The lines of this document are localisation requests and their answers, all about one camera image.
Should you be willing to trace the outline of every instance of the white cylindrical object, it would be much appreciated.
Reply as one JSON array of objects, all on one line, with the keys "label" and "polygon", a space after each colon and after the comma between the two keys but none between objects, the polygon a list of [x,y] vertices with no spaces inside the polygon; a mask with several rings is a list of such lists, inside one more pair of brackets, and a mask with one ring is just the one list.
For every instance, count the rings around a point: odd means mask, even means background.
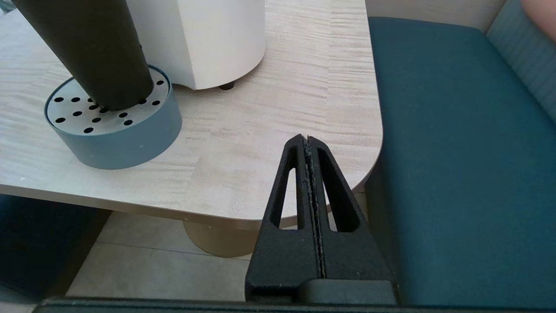
[{"label": "white cylindrical object", "polygon": [[265,52],[265,0],[127,0],[147,62],[206,89],[251,71]]}]

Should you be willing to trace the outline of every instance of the table pedestal base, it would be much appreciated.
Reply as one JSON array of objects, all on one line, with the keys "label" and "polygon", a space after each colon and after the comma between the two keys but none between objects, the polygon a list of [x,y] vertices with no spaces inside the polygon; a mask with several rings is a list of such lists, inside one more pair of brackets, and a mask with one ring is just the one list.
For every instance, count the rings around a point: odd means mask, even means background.
[{"label": "table pedestal base", "polygon": [[203,251],[219,257],[238,257],[253,252],[259,231],[226,229],[184,221],[191,241]]}]

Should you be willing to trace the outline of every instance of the gray base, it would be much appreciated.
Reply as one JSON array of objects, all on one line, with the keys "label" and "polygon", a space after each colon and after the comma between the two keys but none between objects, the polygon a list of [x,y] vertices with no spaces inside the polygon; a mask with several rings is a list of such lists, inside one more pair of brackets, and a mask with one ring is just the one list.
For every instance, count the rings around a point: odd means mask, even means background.
[{"label": "gray base", "polygon": [[[155,89],[143,104],[121,110],[103,112],[101,108],[88,109],[94,103],[87,102],[88,96],[75,85],[74,79],[64,82],[48,98],[45,116],[54,131],[62,138],[73,154],[85,165],[101,169],[121,169],[132,167],[164,152],[177,138],[181,130],[181,114],[168,77],[159,69],[151,66]],[[165,89],[156,89],[158,78],[163,77]],[[57,97],[64,96],[65,102],[55,102]],[[79,97],[76,103],[67,99]],[[160,104],[152,103],[160,99]],[[81,111],[78,116],[72,112]],[[94,118],[102,117],[94,124],[94,131],[85,133]],[[124,125],[132,117],[132,124]],[[59,118],[66,121],[56,123]]]}]

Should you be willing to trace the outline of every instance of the wooden table top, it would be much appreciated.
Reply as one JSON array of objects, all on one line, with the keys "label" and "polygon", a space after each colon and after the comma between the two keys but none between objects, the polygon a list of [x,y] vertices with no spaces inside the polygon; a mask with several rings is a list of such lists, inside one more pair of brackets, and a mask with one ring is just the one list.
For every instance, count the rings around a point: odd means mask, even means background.
[{"label": "wooden table top", "polygon": [[[70,77],[22,15],[0,18],[0,193],[255,229],[286,141],[311,135],[356,188],[382,124],[364,0],[267,0],[267,48],[232,90],[175,86],[174,142],[121,170],[80,163],[43,116]],[[282,218],[295,221],[295,196]]]}]

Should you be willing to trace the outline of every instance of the black plastic clip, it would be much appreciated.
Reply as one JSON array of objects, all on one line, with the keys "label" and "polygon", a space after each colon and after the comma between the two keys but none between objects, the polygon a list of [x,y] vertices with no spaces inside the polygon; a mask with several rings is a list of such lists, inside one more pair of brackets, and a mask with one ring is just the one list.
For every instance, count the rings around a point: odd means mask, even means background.
[{"label": "black plastic clip", "polygon": [[[280,229],[295,168],[297,230]],[[324,188],[337,232],[327,217]],[[394,276],[330,149],[288,140],[245,278],[247,301],[395,305]]]}]

